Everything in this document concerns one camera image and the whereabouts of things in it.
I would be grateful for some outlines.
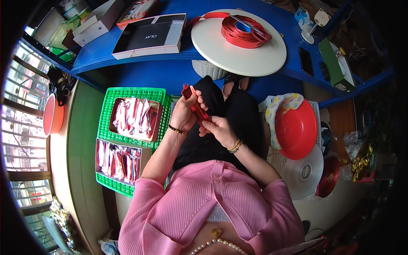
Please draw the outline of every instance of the black pants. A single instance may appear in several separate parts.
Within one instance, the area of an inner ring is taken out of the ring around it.
[[[261,156],[264,132],[255,98],[246,91],[234,88],[224,102],[220,88],[208,75],[197,82],[194,89],[202,92],[204,102],[208,106],[208,115],[227,118],[236,136],[255,154]],[[170,177],[174,171],[184,166],[207,160],[230,162],[237,169],[251,176],[234,154],[229,153],[213,134],[200,137],[199,127],[196,122],[189,131],[176,157]]]

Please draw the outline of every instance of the pearl necklace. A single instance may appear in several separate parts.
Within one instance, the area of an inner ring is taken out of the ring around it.
[[[199,252],[200,250],[202,250],[203,248],[207,247],[208,245],[215,243],[215,242],[219,242],[219,243],[223,243],[223,244],[227,244],[229,247],[231,247],[232,249],[237,250],[238,252],[240,252],[242,255],[248,255],[245,251],[243,251],[239,246],[236,246],[233,243],[228,242],[227,240],[222,240],[221,238],[218,238],[219,235],[221,235],[221,229],[219,228],[213,228],[211,230],[211,235],[213,237],[215,237],[215,239],[212,239],[211,241],[206,242],[205,244],[202,244],[200,246],[198,246],[196,249],[194,249],[190,254],[191,255],[195,255],[197,252]]]

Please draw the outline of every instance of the red ribbon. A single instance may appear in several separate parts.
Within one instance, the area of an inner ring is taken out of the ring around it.
[[[336,157],[328,157],[324,160],[323,174],[317,185],[316,196],[327,197],[336,186],[339,177],[339,161]]]
[[[209,12],[206,13],[203,17],[196,17],[192,20],[190,20],[187,23],[187,26],[190,26],[194,23],[196,23],[200,18],[223,18],[222,24],[221,24],[221,34],[222,36],[227,40],[227,42],[241,47],[241,48],[246,48],[246,49],[254,49],[260,47],[262,44],[266,43],[270,39],[272,39],[272,36],[270,33],[268,33],[264,27],[256,22],[255,20],[241,16],[241,15],[235,15],[238,19],[245,21],[247,23],[250,23],[251,25],[254,26],[254,28],[258,29],[263,33],[263,35],[259,34],[258,32],[254,31],[251,29],[250,33],[243,32],[239,30],[236,27],[236,23],[238,21],[234,20],[232,17],[228,15],[226,12]]]

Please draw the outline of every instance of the gold pendant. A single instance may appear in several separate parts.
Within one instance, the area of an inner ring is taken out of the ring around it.
[[[215,237],[216,239],[221,235],[221,229],[219,229],[219,228],[213,228],[213,229],[211,229],[211,235],[213,236],[213,237]]]

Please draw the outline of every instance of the window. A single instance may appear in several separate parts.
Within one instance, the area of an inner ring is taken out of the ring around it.
[[[53,187],[42,113],[49,95],[51,63],[18,43],[2,91],[1,150],[10,188],[38,241],[52,255],[65,255],[46,228]]]
[[[50,217],[50,211],[26,216],[25,220],[27,221],[31,230],[34,232],[35,236],[39,239],[40,243],[44,245],[45,248],[55,247],[57,243],[48,232],[48,229],[46,228],[42,220],[42,216]]]
[[[4,98],[43,111],[49,95],[47,73],[51,63],[21,42],[14,55],[5,81]]]

